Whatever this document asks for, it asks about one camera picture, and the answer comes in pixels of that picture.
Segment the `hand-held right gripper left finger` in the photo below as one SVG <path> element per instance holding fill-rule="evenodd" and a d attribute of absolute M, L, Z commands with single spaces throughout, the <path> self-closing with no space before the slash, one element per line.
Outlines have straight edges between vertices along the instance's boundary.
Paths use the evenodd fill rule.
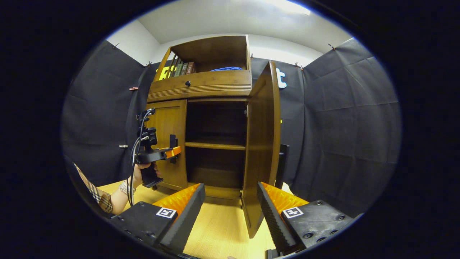
<path fill-rule="evenodd" d="M 182 254 L 205 196 L 205 185 L 194 184 L 153 204 L 138 202 L 110 224 L 146 246 Z"/>

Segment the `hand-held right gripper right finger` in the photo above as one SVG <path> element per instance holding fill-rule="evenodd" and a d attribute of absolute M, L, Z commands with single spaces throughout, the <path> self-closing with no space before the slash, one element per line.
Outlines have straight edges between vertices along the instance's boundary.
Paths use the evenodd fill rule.
<path fill-rule="evenodd" d="M 354 223 L 324 200 L 308 202 L 264 182 L 257 195 L 278 254 L 314 249 Z"/>

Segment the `black door handle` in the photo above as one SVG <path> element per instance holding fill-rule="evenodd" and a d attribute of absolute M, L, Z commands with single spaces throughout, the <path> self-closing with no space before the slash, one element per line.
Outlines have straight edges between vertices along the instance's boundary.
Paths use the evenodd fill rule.
<path fill-rule="evenodd" d="M 178 138 L 176 135 L 171 134 L 170 135 L 170 148 L 171 150 L 169 151 L 169 158 L 170 158 L 170 163 L 171 164 L 176 164 L 178 154 L 180 153 L 180 147 L 178 146 Z"/>
<path fill-rule="evenodd" d="M 280 151 L 279 151 L 279 159 L 278 159 L 278 169 L 276 174 L 276 180 L 274 186 L 282 189 L 283 186 L 283 176 L 286 169 L 286 161 L 288 160 L 289 156 L 289 145 L 281 144 Z"/>

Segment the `wooden shoe cabinet door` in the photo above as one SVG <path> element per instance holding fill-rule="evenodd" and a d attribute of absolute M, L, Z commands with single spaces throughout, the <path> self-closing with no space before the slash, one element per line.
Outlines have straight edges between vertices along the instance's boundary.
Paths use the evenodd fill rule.
<path fill-rule="evenodd" d="M 156 161 L 156 165 L 161 174 L 163 181 L 160 186 L 167 187 L 171 190 L 182 190 L 188 186 L 185 161 L 185 123 L 186 123 L 186 105 L 187 101 L 172 100 L 151 103 L 147 109 L 155 108 L 156 113 L 149 117 L 146 127 L 155 127 L 158 142 L 153 149 L 163 149 L 170 146 L 170 135 L 175 135 L 178 139 L 178 146 L 181 153 L 178 155 L 176 162 L 170 160 Z"/>
<path fill-rule="evenodd" d="M 269 61 L 247 98 L 246 160 L 241 201 L 250 239 L 255 237 L 263 220 L 257 197 L 258 183 L 275 183 L 280 129 L 280 94 L 276 65 Z"/>

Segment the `wooden double-door shoe cabinet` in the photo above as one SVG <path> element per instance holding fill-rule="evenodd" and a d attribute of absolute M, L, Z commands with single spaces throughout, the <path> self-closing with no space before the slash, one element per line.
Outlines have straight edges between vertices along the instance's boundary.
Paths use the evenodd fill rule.
<path fill-rule="evenodd" d="M 195 63 L 195 73 L 210 72 L 212 69 L 228 66 L 251 71 L 248 36 L 209 37 L 171 46 L 166 51 L 152 82 L 173 78 L 176 66 L 186 62 Z M 252 87 L 256 81 L 257 79 L 252 79 Z M 185 142 L 246 147 L 247 99 L 248 95 L 185 99 Z M 199 149 L 185 146 L 187 187 L 203 183 L 208 197 L 239 199 L 243 210 L 241 197 L 245 160 L 246 150 Z"/>

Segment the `wooden cabinet drawer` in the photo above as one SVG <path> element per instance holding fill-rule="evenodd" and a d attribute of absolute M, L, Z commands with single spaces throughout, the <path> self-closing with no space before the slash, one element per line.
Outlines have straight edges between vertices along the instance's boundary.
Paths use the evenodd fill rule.
<path fill-rule="evenodd" d="M 190 87 L 185 85 L 186 81 L 191 81 Z M 200 72 L 152 82 L 147 101 L 247 96 L 251 89 L 250 70 Z"/>

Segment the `wooden inner shelf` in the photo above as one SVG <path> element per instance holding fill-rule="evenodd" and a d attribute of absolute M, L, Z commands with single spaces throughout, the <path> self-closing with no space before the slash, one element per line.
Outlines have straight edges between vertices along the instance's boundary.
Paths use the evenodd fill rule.
<path fill-rule="evenodd" d="M 185 142 L 185 146 L 199 149 L 219 149 L 219 150 L 238 150 L 245 151 L 243 145 L 220 144 L 220 143 L 204 143 L 204 142 Z"/>

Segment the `black backdrop cloth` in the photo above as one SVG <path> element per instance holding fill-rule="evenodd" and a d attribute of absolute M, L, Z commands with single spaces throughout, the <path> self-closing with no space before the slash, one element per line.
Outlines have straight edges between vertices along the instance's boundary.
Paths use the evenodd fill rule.
<path fill-rule="evenodd" d="M 322 199 L 351 217 L 364 213 L 388 184 L 401 144 L 400 107 L 384 68 L 356 39 L 303 69 L 275 65 L 286 84 L 281 143 L 290 149 L 283 181 L 305 200 Z M 158 67 L 143 68 L 105 41 L 71 82 L 63 150 L 96 186 L 128 177 L 136 113 Z"/>

